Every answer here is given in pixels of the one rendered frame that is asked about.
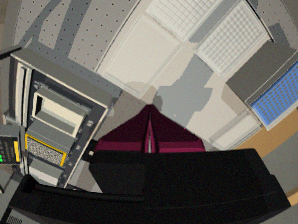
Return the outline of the yellow tip rack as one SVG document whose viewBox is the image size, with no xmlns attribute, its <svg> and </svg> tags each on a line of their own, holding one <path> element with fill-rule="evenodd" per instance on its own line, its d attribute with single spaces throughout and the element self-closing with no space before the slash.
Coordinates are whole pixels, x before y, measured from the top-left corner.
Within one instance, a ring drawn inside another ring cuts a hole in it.
<svg viewBox="0 0 298 224">
<path fill-rule="evenodd" d="M 66 161 L 74 141 L 70 135 L 37 119 L 25 133 L 27 151 L 60 166 Z"/>
</svg>

